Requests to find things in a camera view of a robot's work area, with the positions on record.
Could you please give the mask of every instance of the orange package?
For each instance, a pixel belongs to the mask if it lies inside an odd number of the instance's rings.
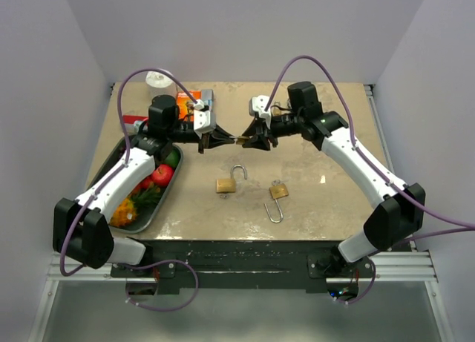
[[[195,99],[201,99],[201,91],[190,91]],[[180,119],[185,118],[187,114],[190,115],[190,121],[193,121],[193,101],[184,92],[177,93],[177,106],[180,109]]]

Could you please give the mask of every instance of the open padlock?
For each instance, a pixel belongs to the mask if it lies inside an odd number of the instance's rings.
[[[236,192],[236,180],[234,178],[234,170],[241,168],[244,171],[244,179],[247,180],[247,170],[242,165],[235,165],[231,168],[231,177],[216,180],[216,193],[221,194],[220,197],[226,199],[228,193]]]
[[[272,196],[272,199],[274,199],[275,203],[277,204],[280,218],[279,220],[274,220],[272,216],[270,215],[269,209],[267,208],[267,204],[264,203],[264,207],[266,208],[266,211],[267,211],[267,216],[269,216],[269,219],[273,223],[280,223],[284,219],[284,214],[282,213],[281,206],[279,205],[278,199],[289,196],[289,191],[287,190],[287,187],[285,186],[285,184],[281,183],[280,180],[273,181],[272,186],[269,188],[269,191]]]

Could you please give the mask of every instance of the padlock body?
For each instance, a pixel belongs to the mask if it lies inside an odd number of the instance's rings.
[[[274,185],[269,188],[272,199],[277,200],[285,196],[289,196],[289,191],[285,184]]]
[[[217,179],[216,180],[216,192],[218,194],[236,192],[236,180],[228,179]]]

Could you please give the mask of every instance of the gray floor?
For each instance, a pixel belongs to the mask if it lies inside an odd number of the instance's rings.
[[[423,283],[377,283],[348,307],[300,291],[203,289],[172,313],[125,304],[124,288],[61,282],[44,341],[440,341]],[[190,294],[154,303],[171,306]]]

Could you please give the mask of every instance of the robotic arm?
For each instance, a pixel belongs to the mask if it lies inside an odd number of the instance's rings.
[[[249,112],[255,118],[243,133],[244,148],[270,151],[278,138],[300,134],[319,151],[335,160],[356,182],[370,201],[374,211],[363,229],[332,249],[326,259],[318,262],[326,276],[334,277],[367,255],[384,251],[422,227],[422,210],[409,203],[391,188],[355,151],[348,124],[336,112],[323,112],[315,86],[298,82],[288,87],[289,114],[272,116],[265,111],[267,96],[254,97]],[[382,170],[390,181],[421,204],[425,191],[419,184],[407,185],[390,173],[358,140],[356,145]]]
[[[108,227],[112,214],[127,195],[155,170],[173,149],[172,143],[197,143],[198,151],[234,143],[231,135],[216,125],[214,114],[198,101],[194,121],[179,120],[179,108],[172,96],[157,96],[148,109],[148,129],[131,142],[128,161],[125,154],[93,187],[75,200],[61,199],[54,209],[53,248],[62,250],[66,235],[79,210],[85,208],[82,225],[77,225],[66,255],[80,263],[99,268],[105,263],[137,265],[147,258],[147,247],[131,238],[114,238]]]

